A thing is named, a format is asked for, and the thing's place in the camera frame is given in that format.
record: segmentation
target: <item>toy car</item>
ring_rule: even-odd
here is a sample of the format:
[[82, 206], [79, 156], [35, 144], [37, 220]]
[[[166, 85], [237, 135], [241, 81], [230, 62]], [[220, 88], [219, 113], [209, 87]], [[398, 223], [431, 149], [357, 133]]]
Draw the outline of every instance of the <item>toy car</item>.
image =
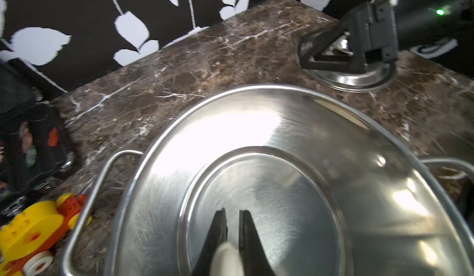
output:
[[74, 228], [85, 200], [68, 193], [56, 202], [41, 201], [5, 225], [0, 231], [0, 276], [34, 276], [46, 270], [54, 258], [49, 249]]

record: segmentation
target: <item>stainless steel pot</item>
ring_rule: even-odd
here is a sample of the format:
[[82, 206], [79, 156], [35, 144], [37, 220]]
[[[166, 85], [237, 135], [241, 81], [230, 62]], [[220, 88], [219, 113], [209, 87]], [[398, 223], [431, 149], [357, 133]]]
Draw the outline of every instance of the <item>stainless steel pot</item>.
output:
[[145, 152], [105, 164], [62, 272], [114, 161], [142, 156], [116, 213], [105, 275], [190, 274], [224, 207], [237, 245], [249, 209], [277, 275], [474, 275], [474, 238], [418, 159], [363, 113], [311, 90], [254, 85], [205, 100]]

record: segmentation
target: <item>marble countertop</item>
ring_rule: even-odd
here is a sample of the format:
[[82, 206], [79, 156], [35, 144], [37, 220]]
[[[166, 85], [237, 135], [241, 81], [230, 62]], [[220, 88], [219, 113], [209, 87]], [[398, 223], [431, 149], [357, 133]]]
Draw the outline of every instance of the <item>marble countertop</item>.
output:
[[[331, 95], [375, 119], [419, 156], [474, 161], [472, 80], [408, 52], [401, 53], [393, 83], [377, 92], [336, 91], [300, 70], [298, 38], [335, 21], [295, 0], [270, 0], [57, 98], [52, 103], [83, 166], [51, 198], [86, 191], [113, 152], [144, 151], [187, 108], [252, 83], [294, 84]], [[78, 267], [102, 273], [112, 219], [136, 165], [133, 157], [117, 161], [81, 237]], [[463, 182], [443, 185], [455, 198]], [[63, 248], [64, 240], [44, 275], [59, 274]]]

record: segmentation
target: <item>white toy wheel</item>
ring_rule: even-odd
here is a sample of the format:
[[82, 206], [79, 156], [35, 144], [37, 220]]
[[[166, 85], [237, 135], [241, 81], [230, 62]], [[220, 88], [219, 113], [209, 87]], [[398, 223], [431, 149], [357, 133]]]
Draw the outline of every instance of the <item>white toy wheel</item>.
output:
[[52, 263], [53, 256], [49, 250], [41, 251], [39, 254], [30, 258], [23, 266], [23, 274], [25, 276], [35, 276], [46, 270]]

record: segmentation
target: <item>metal suction base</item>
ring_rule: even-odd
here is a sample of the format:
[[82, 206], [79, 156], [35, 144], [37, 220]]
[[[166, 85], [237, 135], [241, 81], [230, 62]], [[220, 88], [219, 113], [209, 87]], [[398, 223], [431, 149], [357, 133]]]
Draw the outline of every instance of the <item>metal suction base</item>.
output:
[[[318, 35], [322, 34], [327, 30], [329, 29], [317, 30], [309, 34], [317, 37]], [[343, 48], [340, 44], [336, 44], [340, 43], [341, 40], [342, 37], [338, 39], [332, 45], [332, 47], [337, 48], [339, 50], [347, 51], [347, 48]], [[308, 47], [311, 47], [311, 45], [303, 45], [301, 48], [304, 49], [304, 51], [307, 51]], [[301, 67], [301, 65], [299, 64], [299, 57], [303, 53], [298, 53], [298, 48], [299, 47], [297, 45], [296, 59], [298, 61], [298, 65]], [[390, 63], [378, 62], [372, 64], [371, 70], [363, 74], [352, 74], [337, 71], [304, 68], [302, 68], [302, 70], [309, 76], [311, 76], [313, 79], [333, 89], [352, 93], [366, 93], [387, 87], [395, 78], [395, 74], [397, 73], [397, 66], [394, 61]]]

